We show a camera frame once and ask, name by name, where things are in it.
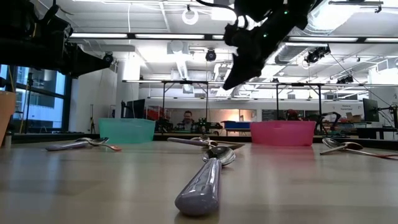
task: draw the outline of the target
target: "desk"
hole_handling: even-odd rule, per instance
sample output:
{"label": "desk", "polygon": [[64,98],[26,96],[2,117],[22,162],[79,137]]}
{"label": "desk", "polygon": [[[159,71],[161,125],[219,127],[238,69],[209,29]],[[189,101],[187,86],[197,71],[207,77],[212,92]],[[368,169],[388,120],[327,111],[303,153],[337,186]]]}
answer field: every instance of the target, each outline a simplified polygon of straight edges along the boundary
{"label": "desk", "polygon": [[228,132],[233,131],[233,132],[250,132],[250,128],[226,128],[226,135],[228,136]]}
{"label": "desk", "polygon": [[380,135],[380,139],[384,139],[385,132],[396,132],[398,131],[397,128],[357,128],[356,129],[359,138],[370,138],[376,139],[378,132]]}
{"label": "desk", "polygon": [[117,153],[100,147],[45,152],[51,144],[2,152],[0,223],[316,224],[352,223],[354,217],[374,224],[398,218],[391,195],[398,183],[395,161],[320,156],[328,149],[322,144],[238,149],[222,171],[220,211],[202,218],[182,216],[174,206],[203,165],[200,147],[148,142]]}

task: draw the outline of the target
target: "ceiling light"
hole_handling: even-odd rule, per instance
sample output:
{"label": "ceiling light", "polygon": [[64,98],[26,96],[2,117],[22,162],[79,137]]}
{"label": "ceiling light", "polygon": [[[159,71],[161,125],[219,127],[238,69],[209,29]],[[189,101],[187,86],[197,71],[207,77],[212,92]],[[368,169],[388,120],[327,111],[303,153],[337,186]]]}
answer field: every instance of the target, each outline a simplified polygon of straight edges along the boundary
{"label": "ceiling light", "polygon": [[71,38],[127,38],[127,34],[90,34],[90,33],[73,33]]}
{"label": "ceiling light", "polygon": [[[193,12],[193,17],[191,19],[187,18],[187,13],[189,13],[189,12]],[[199,13],[198,13],[198,11],[196,11],[194,9],[189,9],[189,10],[186,9],[182,13],[181,18],[182,18],[182,21],[185,24],[187,24],[187,25],[195,25],[198,22],[198,20],[199,20]]]}
{"label": "ceiling light", "polygon": [[356,37],[289,37],[289,41],[308,41],[308,42],[356,42]]}
{"label": "ceiling light", "polygon": [[218,84],[218,85],[220,85],[220,84],[224,84],[224,82],[208,82],[209,84]]}
{"label": "ceiling light", "polygon": [[327,47],[328,44],[317,44],[317,43],[295,43],[295,42],[288,42],[285,43],[286,46],[292,47]]}
{"label": "ceiling light", "polygon": [[398,38],[366,38],[365,42],[398,42]]}
{"label": "ceiling light", "polygon": [[128,83],[162,83],[160,80],[123,80]]}
{"label": "ceiling light", "polygon": [[203,40],[205,35],[196,34],[136,34],[137,39],[190,39]]}
{"label": "ceiling light", "polygon": [[[158,99],[158,100],[163,100],[163,97],[161,96],[148,96],[148,99]],[[174,97],[165,97],[165,99],[174,99]]]}
{"label": "ceiling light", "polygon": [[214,40],[223,40],[224,39],[224,35],[213,35],[213,39]]}

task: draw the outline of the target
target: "pillar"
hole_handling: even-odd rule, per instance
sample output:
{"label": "pillar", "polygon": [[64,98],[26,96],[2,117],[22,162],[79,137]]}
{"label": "pillar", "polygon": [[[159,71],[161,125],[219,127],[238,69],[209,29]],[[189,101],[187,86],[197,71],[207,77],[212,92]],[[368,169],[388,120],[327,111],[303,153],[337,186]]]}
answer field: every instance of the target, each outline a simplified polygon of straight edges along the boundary
{"label": "pillar", "polygon": [[121,102],[138,100],[139,84],[123,80],[139,80],[140,61],[134,52],[129,52],[125,61],[118,63],[118,84],[116,86],[115,118],[121,117]]}

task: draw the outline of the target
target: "box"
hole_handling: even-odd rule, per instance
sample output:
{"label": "box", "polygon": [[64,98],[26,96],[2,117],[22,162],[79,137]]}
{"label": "box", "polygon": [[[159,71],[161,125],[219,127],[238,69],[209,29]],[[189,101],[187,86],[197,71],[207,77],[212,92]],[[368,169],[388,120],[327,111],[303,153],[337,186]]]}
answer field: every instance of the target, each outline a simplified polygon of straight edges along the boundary
{"label": "box", "polygon": [[99,135],[110,144],[136,144],[153,140],[155,121],[130,118],[100,118]]}
{"label": "box", "polygon": [[6,133],[10,116],[14,114],[16,94],[8,91],[0,91],[0,144]]}

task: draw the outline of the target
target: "security camera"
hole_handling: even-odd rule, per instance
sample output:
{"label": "security camera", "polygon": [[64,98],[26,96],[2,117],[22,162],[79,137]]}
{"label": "security camera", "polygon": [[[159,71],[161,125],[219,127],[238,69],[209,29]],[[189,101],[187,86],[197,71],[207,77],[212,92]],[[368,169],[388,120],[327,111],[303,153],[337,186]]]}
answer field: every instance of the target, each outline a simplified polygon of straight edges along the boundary
{"label": "security camera", "polygon": [[209,49],[206,54],[206,61],[214,62],[217,58],[217,54],[214,49]]}

